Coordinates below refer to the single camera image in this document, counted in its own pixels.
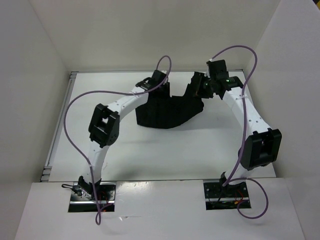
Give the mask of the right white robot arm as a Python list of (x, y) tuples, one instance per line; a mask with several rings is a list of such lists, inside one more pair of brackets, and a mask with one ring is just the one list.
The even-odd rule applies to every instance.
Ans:
[(219, 191), (229, 197), (254, 169), (266, 167), (277, 160), (282, 133), (262, 119), (248, 98), (246, 84), (229, 74), (225, 60), (209, 60), (206, 64), (206, 73), (195, 72), (191, 78), (193, 96), (201, 99), (220, 97), (243, 128), (236, 164), (220, 177)]

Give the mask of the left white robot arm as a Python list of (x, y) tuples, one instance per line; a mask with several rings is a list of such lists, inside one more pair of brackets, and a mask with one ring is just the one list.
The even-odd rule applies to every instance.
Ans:
[(168, 75), (155, 70), (151, 77), (136, 83), (134, 88), (120, 99), (103, 105), (96, 105), (88, 127), (90, 148), (88, 153), (89, 170), (78, 179), (81, 194), (88, 200), (99, 196), (102, 168), (106, 154), (120, 134), (120, 122), (130, 112), (147, 103), (149, 92), (163, 86)]

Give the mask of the black pleated skirt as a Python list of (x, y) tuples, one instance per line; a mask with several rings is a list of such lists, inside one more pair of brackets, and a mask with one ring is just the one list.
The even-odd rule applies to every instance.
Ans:
[(204, 103), (199, 96), (192, 96), (189, 84), (181, 96), (163, 99), (156, 97), (156, 89), (150, 92), (147, 102), (135, 109), (136, 123), (146, 128), (172, 129), (201, 113)]

